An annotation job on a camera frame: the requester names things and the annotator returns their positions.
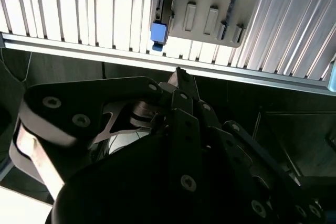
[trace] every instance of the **silver metal wall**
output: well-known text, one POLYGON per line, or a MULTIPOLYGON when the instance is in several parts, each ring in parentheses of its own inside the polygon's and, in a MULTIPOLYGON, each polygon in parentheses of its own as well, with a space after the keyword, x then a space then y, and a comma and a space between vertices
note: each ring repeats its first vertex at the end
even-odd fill
MULTIPOLYGON (((0 1, 3 33, 64 41, 64 48, 69 47, 67 42, 95 48, 98 44, 116 49, 115 55, 129 52, 135 66, 137 56, 132 52, 139 52, 161 56, 167 63, 169 58, 184 60, 205 76, 214 66, 229 66, 233 72, 256 70, 272 73, 270 79, 281 75, 302 83, 321 80, 326 86, 336 53, 336 0, 260 0, 239 48, 169 37, 163 52, 153 51, 149 40, 155 0, 0 1)), ((34 43, 40 47, 40 40, 34 43)), ((19 43, 16 48, 24 49, 19 43)))

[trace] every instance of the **black wire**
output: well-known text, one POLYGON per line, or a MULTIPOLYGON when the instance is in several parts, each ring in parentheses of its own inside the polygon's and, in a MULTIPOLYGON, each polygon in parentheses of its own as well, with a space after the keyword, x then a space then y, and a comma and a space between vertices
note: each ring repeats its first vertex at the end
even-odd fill
POLYGON ((105 72, 105 62, 101 63, 101 72, 102 72, 102 78, 107 79, 106 78, 106 72, 105 72))
POLYGON ((14 188, 8 188, 9 190, 13 190, 13 191, 26 191, 28 193, 48 193, 49 191, 46 190, 46 191, 39 191, 39 190, 28 190, 28 189, 23 189, 23 188, 20 188, 20 187, 14 187, 14 188))
POLYGON ((29 55, 29 60, 28 60, 28 65, 27 65, 27 70, 26 70, 26 75, 25 75, 25 77, 24 77, 24 79, 23 80, 19 80, 14 74, 13 74, 13 72, 8 68, 8 66, 6 65, 6 63, 5 63, 5 60, 4 60, 4 56, 3 56, 3 52, 2 52, 2 49, 3 48, 0 48, 0 56, 1 56, 1 61, 2 61, 2 63, 3 63, 3 65, 4 65, 4 68, 5 68, 5 70, 10 74, 10 76, 15 80, 15 81, 17 81, 17 82, 19 82, 19 83, 23 83, 23 82, 25 82, 26 80, 27 80, 27 78, 28 78, 28 73, 29 73, 29 67, 30 67, 30 63, 31 63, 31 56, 32 56, 32 52, 30 52, 30 55, 29 55))
POLYGON ((114 142, 115 142, 115 140, 117 139, 117 137, 118 137, 118 135, 115 136, 115 139, 113 139, 113 141, 112 141, 112 143, 111 143, 111 145, 110 145, 110 147, 109 147, 109 154, 110 154, 111 147, 112 147, 112 145, 114 144, 114 142))

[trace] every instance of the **blue connector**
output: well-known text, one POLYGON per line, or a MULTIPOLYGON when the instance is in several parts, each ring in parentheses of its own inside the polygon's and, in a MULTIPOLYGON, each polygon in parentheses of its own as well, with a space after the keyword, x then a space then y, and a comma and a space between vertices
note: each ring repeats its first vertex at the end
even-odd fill
POLYGON ((151 26, 151 40, 154 41, 153 50, 162 51, 162 47, 165 44, 167 32, 167 25, 160 23, 152 23, 151 26))

